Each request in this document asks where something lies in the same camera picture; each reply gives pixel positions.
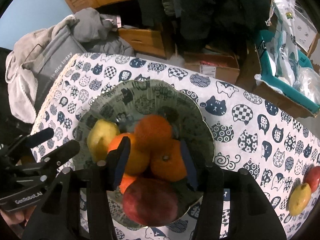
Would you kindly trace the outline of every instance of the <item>cat pattern tablecloth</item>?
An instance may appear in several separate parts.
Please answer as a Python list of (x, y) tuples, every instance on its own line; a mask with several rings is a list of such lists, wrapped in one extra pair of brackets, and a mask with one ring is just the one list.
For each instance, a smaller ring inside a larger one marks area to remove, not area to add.
[[(190, 96), (211, 128), (216, 144), (214, 162), (223, 169), (246, 168), (277, 213), (287, 238), (307, 219), (319, 189), (305, 210), (291, 217), (290, 192), (303, 181), (312, 165), (320, 164), (320, 140), (272, 103), (229, 83), (179, 67), (123, 55), (75, 55), (50, 90), (33, 126), (33, 133), (51, 127), (54, 137), (33, 149), (36, 160), (70, 139), (85, 141), (77, 124), (92, 101), (122, 81), (159, 79)], [(65, 166), (74, 168), (70, 160)], [(132, 230), (115, 222), (118, 239), (189, 239), (200, 204), (166, 227)], [(229, 207), (222, 216), (220, 238), (228, 234)], [(81, 200), (82, 225), (86, 223), (85, 195)]]

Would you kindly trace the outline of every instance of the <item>fruit bowl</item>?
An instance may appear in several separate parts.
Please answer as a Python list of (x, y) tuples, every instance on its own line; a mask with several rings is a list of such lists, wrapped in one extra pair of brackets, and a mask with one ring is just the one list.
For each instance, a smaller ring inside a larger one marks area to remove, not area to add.
[[(214, 139), (194, 99), (160, 80), (130, 80), (103, 91), (80, 119), (75, 131), (81, 133), (81, 136), (76, 134), (75, 137), (82, 138), (80, 153), (73, 158), (76, 170), (88, 168), (93, 163), (86, 139), (97, 120), (116, 123), (121, 133), (133, 132), (135, 124), (148, 114), (164, 116), (172, 125), (175, 138), (184, 139), (191, 153), (202, 154), (206, 162), (213, 162)], [(198, 203), (203, 193), (190, 191), (186, 179), (171, 184), (179, 199), (178, 217), (181, 217)], [(130, 228), (144, 227), (126, 217), (122, 211), (120, 191), (108, 192), (108, 199), (115, 221)]]

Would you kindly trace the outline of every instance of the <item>wooden drawer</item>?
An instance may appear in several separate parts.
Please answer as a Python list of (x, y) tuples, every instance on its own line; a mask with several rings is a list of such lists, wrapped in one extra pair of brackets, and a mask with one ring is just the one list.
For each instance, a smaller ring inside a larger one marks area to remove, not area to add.
[(161, 31), (120, 28), (118, 32), (136, 51), (164, 58), (170, 58), (174, 53), (172, 40)]

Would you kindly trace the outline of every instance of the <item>hand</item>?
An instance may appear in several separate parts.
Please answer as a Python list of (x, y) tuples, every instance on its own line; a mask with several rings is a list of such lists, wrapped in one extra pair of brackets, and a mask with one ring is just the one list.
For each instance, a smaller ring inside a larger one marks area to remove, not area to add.
[(24, 220), (26, 220), (25, 225), (27, 225), (33, 211), (35, 210), (36, 206), (28, 207), (24, 210), (15, 212), (15, 213), (7, 213), (2, 210), (0, 210), (0, 213), (2, 217), (4, 218), (4, 221), (9, 225), (17, 225), (22, 223)]

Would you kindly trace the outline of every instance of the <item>apple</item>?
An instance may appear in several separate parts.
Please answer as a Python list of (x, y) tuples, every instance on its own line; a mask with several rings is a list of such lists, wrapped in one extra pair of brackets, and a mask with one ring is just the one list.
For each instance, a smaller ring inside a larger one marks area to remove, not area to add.
[(317, 190), (320, 182), (320, 166), (313, 167), (307, 173), (304, 182), (310, 185), (311, 192), (314, 193)]
[(178, 215), (178, 197), (172, 186), (157, 179), (138, 178), (124, 192), (123, 211), (144, 226), (161, 227)]

